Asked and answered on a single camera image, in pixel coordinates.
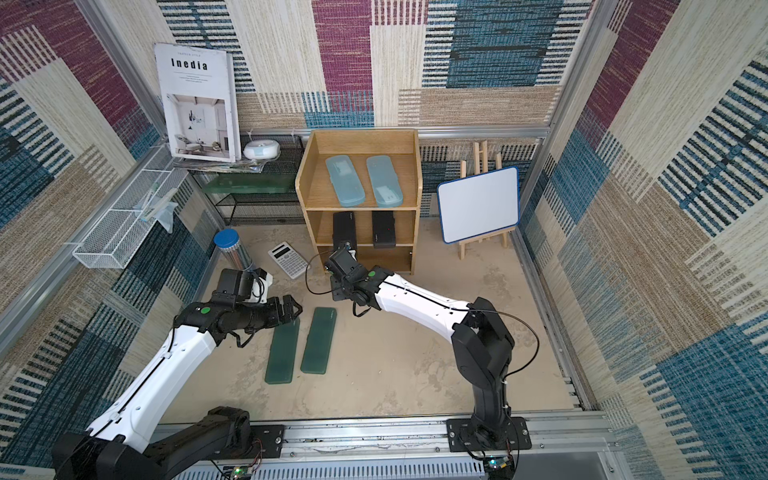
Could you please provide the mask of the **dark green pencil case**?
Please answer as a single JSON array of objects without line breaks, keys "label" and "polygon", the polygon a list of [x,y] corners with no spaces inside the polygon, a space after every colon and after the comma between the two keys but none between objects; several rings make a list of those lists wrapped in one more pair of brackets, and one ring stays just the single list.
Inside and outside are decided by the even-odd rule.
[{"label": "dark green pencil case", "polygon": [[289,384],[292,381],[299,330],[299,319],[274,329],[265,371],[268,385]]},{"label": "dark green pencil case", "polygon": [[337,310],[317,307],[306,340],[300,370],[305,374],[324,375],[330,357]]}]

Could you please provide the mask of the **light blue pencil case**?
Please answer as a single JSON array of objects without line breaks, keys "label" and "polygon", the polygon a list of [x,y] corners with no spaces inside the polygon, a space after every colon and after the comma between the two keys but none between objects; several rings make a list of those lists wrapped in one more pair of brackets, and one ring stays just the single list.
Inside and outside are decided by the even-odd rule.
[{"label": "light blue pencil case", "polygon": [[372,191],[380,208],[399,207],[404,195],[399,184],[392,160],[387,155],[376,155],[366,159]]},{"label": "light blue pencil case", "polygon": [[331,184],[342,207],[356,207],[365,201],[366,195],[351,158],[336,155],[325,160]]}]

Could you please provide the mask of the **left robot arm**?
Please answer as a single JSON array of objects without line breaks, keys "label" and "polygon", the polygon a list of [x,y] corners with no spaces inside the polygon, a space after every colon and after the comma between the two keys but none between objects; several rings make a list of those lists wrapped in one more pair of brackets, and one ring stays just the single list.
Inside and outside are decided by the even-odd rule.
[{"label": "left robot arm", "polygon": [[296,320],[291,295],[252,301],[255,277],[226,269],[207,302],[186,306],[158,352],[131,385],[82,433],[65,433],[52,449],[58,479],[171,479],[217,454],[244,456],[255,448],[250,415],[217,407],[197,423],[155,442],[152,435],[187,380],[233,337],[238,347],[256,333]]}]

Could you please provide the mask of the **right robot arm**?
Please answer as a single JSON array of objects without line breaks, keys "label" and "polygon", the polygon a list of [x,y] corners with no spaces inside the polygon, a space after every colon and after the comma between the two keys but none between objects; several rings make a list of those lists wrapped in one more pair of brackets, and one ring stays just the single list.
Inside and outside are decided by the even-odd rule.
[{"label": "right robot arm", "polygon": [[456,368],[473,389],[469,425],[456,433],[468,451],[521,448],[506,396],[514,340],[488,300],[453,300],[418,287],[380,266],[367,269],[351,251],[338,249],[324,262],[331,292],[356,307],[398,314],[440,334],[454,352]]}]

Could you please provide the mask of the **black pencil case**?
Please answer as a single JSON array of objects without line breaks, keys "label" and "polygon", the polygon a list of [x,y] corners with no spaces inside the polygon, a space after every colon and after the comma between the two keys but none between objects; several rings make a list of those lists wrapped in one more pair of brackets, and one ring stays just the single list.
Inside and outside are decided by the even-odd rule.
[{"label": "black pencil case", "polygon": [[352,211],[339,211],[333,214],[332,240],[335,250],[342,247],[357,249],[355,215]]},{"label": "black pencil case", "polygon": [[392,211],[377,210],[371,213],[373,246],[390,249],[397,245],[395,218]]}]

